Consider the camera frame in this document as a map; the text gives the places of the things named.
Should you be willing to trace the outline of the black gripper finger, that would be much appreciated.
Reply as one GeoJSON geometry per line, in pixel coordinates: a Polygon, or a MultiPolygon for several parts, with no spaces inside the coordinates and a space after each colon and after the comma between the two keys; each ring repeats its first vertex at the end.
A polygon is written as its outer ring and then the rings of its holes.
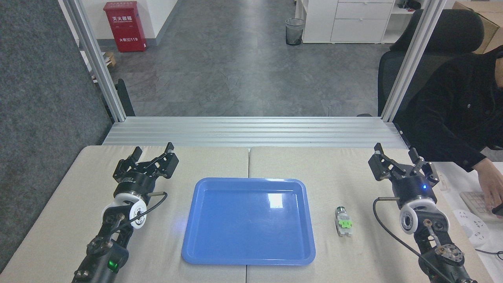
{"type": "Polygon", "coordinates": [[[130,169],[137,167],[137,161],[140,159],[143,151],[140,147],[135,147],[133,153],[127,159],[121,159],[114,171],[114,177],[123,177],[130,169]]]}
{"type": "Polygon", "coordinates": [[[162,176],[165,179],[170,179],[178,165],[178,158],[173,150],[174,145],[168,143],[163,154],[149,162],[139,163],[138,171],[149,177],[157,178],[162,176]]]}
{"type": "Polygon", "coordinates": [[[407,166],[405,164],[399,164],[386,156],[381,143],[376,143],[374,151],[368,164],[377,181],[384,179],[397,180],[407,177],[407,166]]]}
{"type": "Polygon", "coordinates": [[[432,163],[426,161],[422,156],[420,156],[414,147],[411,147],[408,151],[408,155],[413,162],[413,168],[408,173],[409,176],[424,176],[428,181],[430,186],[435,186],[438,184],[438,174],[435,169],[432,168],[432,163]]]}

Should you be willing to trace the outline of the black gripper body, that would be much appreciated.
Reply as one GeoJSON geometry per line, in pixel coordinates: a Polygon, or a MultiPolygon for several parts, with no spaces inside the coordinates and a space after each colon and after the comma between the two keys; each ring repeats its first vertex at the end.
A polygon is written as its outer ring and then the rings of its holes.
{"type": "Polygon", "coordinates": [[[392,191],[398,197],[398,204],[408,204],[417,199],[429,198],[436,204],[437,198],[432,190],[438,181],[429,182],[422,175],[392,179],[392,191]]]}
{"type": "Polygon", "coordinates": [[[136,193],[137,195],[146,196],[153,192],[157,176],[147,175],[141,172],[115,172],[114,179],[118,182],[114,196],[119,193],[136,193]]]}

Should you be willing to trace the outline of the person's hand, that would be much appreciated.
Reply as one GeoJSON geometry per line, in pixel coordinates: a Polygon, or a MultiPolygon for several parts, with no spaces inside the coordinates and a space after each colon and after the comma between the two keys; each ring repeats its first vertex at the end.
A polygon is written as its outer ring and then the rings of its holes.
{"type": "Polygon", "coordinates": [[[503,176],[494,163],[490,159],[485,158],[475,164],[473,169],[477,172],[486,208],[491,210],[502,204],[503,176]]]}

